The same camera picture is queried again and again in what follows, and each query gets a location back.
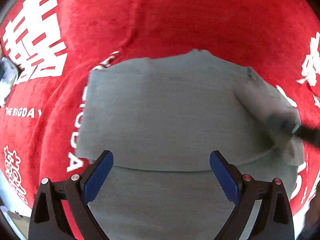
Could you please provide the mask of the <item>grey knit sweater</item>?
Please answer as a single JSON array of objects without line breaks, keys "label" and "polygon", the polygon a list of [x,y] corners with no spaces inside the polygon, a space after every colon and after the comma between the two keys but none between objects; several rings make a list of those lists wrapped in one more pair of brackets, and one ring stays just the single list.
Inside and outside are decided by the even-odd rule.
[{"label": "grey knit sweater", "polygon": [[76,155],[109,150],[114,165],[90,210],[110,239],[213,239],[234,206],[212,151],[294,191],[303,143],[268,128],[273,113],[300,120],[255,70],[205,50],[92,70]]}]

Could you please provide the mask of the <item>white patterned cloth pile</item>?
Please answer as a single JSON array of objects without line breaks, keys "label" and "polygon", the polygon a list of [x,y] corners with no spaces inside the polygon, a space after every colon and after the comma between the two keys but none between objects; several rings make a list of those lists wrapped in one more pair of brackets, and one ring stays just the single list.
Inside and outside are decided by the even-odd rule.
[{"label": "white patterned cloth pile", "polygon": [[1,107],[4,107],[19,77],[16,65],[7,57],[1,58]]}]

